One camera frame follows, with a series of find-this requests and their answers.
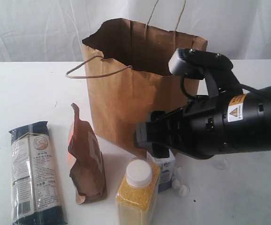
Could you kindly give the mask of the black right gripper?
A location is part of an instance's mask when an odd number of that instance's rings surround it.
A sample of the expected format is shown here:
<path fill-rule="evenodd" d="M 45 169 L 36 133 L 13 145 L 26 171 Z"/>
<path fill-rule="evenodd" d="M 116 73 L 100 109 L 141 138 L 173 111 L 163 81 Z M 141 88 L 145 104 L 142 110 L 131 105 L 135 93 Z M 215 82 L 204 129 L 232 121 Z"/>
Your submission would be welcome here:
<path fill-rule="evenodd" d="M 152 150 L 157 145 L 196 159 L 242 153 L 245 98 L 244 94 L 221 95 L 189 101 L 168 113 L 153 111 L 150 122 L 136 124 L 135 147 Z"/>

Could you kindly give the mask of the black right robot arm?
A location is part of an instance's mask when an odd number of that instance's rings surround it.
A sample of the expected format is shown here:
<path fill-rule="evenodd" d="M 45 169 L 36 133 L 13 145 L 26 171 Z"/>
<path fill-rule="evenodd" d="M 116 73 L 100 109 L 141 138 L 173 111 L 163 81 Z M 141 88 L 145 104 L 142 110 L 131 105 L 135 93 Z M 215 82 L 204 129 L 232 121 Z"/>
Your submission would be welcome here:
<path fill-rule="evenodd" d="M 190 101 L 147 124 L 147 140 L 196 159 L 270 151 L 271 86 Z"/>

